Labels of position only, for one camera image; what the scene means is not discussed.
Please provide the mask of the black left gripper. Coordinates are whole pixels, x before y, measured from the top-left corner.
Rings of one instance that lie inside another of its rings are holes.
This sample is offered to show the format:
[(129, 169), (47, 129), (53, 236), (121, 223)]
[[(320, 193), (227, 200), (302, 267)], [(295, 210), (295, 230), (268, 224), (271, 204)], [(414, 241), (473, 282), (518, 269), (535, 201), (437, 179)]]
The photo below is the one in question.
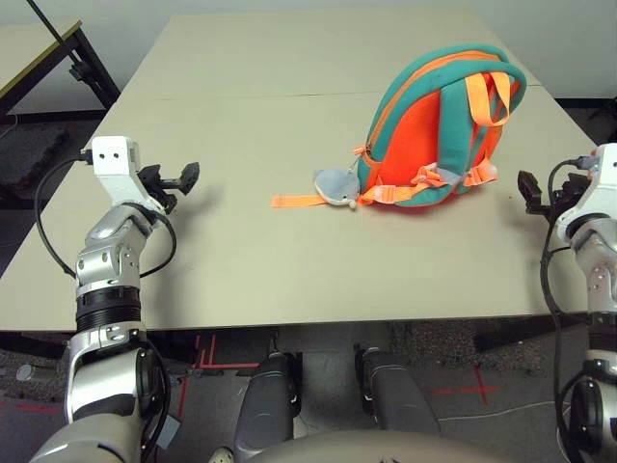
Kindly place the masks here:
[(179, 190), (188, 195), (197, 183), (200, 175), (200, 163), (187, 164), (181, 172), (180, 178), (161, 178), (160, 166), (146, 166), (139, 171), (139, 180), (148, 194), (163, 206), (166, 212), (172, 212), (177, 205), (175, 194), (168, 190)]

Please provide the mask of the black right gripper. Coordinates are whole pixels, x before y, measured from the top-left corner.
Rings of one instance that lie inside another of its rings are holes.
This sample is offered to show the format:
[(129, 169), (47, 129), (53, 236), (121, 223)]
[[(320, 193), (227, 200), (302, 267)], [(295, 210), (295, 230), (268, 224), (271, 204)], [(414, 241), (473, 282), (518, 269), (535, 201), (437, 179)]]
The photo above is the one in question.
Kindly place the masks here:
[(584, 175), (568, 174), (562, 187), (553, 192), (553, 203), (542, 204), (542, 190), (537, 178), (527, 171), (518, 172), (518, 189), (527, 206), (527, 213), (532, 215), (560, 215), (577, 204), (590, 183)]

